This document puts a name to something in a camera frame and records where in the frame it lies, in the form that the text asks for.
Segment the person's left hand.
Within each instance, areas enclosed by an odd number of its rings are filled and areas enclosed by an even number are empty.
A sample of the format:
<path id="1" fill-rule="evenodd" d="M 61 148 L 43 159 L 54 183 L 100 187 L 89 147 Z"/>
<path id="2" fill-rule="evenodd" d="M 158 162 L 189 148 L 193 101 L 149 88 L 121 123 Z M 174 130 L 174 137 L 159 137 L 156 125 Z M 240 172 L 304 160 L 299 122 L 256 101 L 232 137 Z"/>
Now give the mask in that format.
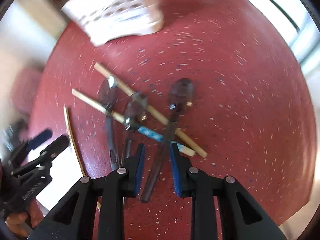
<path id="1" fill-rule="evenodd" d="M 24 230 L 21 226 L 21 224 L 27 220 L 28 215 L 30 215 L 32 228 L 35 228 L 36 226 L 38 226 L 41 220 L 43 220 L 43 213 L 36 199 L 30 203 L 27 212 L 11 213 L 7 217 L 7 220 L 5 221 L 5 223 L 8 226 L 9 230 L 17 237 L 26 238 L 29 236 L 29 233 L 27 233 L 27 231 Z"/>

